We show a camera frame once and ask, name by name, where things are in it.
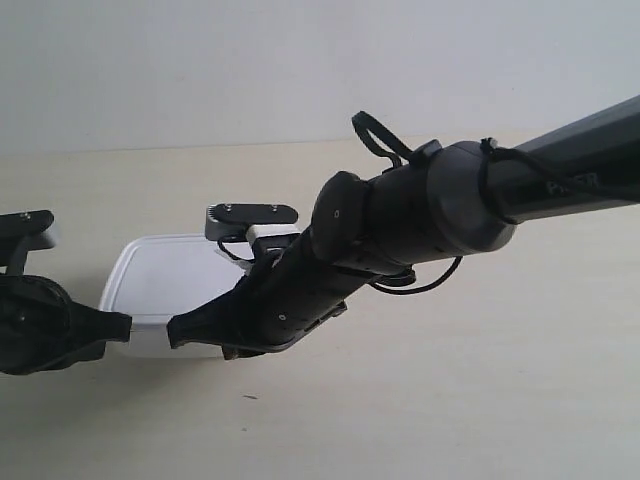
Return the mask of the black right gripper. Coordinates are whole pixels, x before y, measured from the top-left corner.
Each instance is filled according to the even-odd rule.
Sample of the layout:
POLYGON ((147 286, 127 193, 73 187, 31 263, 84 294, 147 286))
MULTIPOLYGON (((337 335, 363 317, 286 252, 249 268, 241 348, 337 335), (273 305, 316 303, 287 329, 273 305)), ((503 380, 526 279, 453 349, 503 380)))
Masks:
POLYGON ((169 344, 221 346, 226 360, 277 353, 344 312, 345 299, 372 279, 317 258, 305 229, 280 257, 262 258, 231 292, 174 315, 166 326, 169 344))

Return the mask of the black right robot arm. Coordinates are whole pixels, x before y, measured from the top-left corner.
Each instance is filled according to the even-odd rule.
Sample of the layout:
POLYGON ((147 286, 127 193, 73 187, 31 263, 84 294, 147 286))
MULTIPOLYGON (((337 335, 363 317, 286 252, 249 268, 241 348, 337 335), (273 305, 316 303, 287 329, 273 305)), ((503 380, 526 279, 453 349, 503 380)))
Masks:
POLYGON ((362 143, 391 165, 364 180, 341 171, 322 187, 309 225, 276 205, 219 204, 206 237, 253 251, 234 287, 167 325, 170 346, 219 346, 226 359, 283 351, 364 286, 422 292, 415 266, 492 252, 526 221, 639 200, 639 101, 631 98, 514 148, 493 138, 404 145, 367 113, 362 143))

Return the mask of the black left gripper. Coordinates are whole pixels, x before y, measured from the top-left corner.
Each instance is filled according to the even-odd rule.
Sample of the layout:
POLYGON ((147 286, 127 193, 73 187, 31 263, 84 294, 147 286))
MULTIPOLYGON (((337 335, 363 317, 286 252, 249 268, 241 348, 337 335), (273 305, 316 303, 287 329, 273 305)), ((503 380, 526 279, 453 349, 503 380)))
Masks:
POLYGON ((40 276, 1 276, 1 371, 29 375, 96 361, 105 342, 127 343, 132 318, 73 301, 40 276))

